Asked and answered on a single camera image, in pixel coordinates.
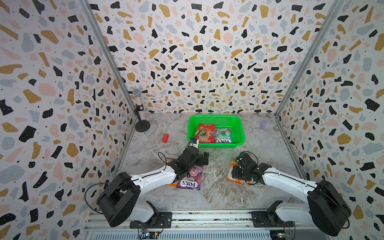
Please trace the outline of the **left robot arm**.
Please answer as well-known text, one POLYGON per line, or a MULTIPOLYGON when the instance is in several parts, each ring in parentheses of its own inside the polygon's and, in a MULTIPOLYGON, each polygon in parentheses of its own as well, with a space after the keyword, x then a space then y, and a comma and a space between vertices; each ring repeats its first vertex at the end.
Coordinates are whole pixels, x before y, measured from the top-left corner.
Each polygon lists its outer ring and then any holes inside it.
POLYGON ((189 146, 175 160, 164 161, 165 165, 157 170, 130 176, 126 172, 118 174, 97 198, 103 215, 109 226, 114 228, 125 221, 133 221, 139 228, 163 228, 172 216, 170 212, 159 212, 150 202, 141 203, 140 197, 159 187, 181 181, 191 173, 194 167, 206 166, 209 153, 200 153, 196 146, 189 146))

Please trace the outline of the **teal Fox's candy bag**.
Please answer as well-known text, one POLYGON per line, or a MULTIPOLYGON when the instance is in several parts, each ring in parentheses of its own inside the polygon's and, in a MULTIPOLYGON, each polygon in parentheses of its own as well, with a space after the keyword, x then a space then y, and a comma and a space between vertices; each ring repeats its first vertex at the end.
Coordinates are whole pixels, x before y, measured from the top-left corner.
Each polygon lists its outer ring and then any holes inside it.
POLYGON ((233 142, 231 138, 231 133, 232 130, 230 128, 216 129, 215 143, 231 144, 233 142))

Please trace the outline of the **purple Fox's berries bag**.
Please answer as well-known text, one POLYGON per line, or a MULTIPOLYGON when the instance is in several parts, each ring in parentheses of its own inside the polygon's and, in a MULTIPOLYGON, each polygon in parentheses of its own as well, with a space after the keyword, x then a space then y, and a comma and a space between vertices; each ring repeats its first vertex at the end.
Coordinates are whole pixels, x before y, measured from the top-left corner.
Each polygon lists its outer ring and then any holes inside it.
POLYGON ((203 176, 204 167, 194 167, 183 179, 179 180, 176 184, 178 189, 187 190, 201 190, 201 180, 203 176))

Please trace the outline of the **orange candy bag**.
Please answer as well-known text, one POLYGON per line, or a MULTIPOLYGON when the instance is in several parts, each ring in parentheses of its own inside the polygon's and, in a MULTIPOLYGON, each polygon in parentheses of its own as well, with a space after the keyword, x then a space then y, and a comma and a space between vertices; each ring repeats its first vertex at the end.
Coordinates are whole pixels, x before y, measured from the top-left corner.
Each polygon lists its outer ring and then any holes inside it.
POLYGON ((242 177, 242 174, 243 174, 243 169, 241 168, 239 162, 235 158, 231 158, 227 180, 238 183, 238 184, 250 186, 251 182, 244 180, 244 177, 242 177))

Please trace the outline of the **orange Fox's fruits bag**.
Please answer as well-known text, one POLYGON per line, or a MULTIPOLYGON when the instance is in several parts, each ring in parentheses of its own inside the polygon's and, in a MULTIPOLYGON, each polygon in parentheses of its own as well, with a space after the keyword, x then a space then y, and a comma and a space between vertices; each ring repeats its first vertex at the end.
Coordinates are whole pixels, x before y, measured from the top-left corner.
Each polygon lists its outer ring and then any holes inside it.
POLYGON ((175 187, 175 188, 177 187, 177 185, 178 185, 178 181, 168 184, 168 186, 175 187))

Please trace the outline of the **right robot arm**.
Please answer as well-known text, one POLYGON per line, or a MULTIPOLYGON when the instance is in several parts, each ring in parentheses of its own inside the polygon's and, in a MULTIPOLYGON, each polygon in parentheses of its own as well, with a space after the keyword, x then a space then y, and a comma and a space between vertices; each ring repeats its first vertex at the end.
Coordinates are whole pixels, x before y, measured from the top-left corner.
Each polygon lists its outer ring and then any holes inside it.
POLYGON ((265 213, 253 212, 255 227, 290 228, 302 223, 336 237, 350 226, 351 209, 326 180, 313 182, 291 176, 269 164, 258 163, 257 157, 248 151, 231 160, 228 180, 247 186, 275 187, 301 200, 298 204, 278 200, 265 213))

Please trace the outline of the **red candy bag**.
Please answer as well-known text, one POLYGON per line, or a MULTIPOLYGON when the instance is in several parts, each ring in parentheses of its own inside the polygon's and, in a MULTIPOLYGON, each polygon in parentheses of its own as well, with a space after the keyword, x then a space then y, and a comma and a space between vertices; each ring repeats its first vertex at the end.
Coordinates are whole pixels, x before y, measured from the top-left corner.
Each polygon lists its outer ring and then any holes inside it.
POLYGON ((200 123, 195 132, 195 137, 200 143, 214 143, 216 137, 216 125, 200 123))

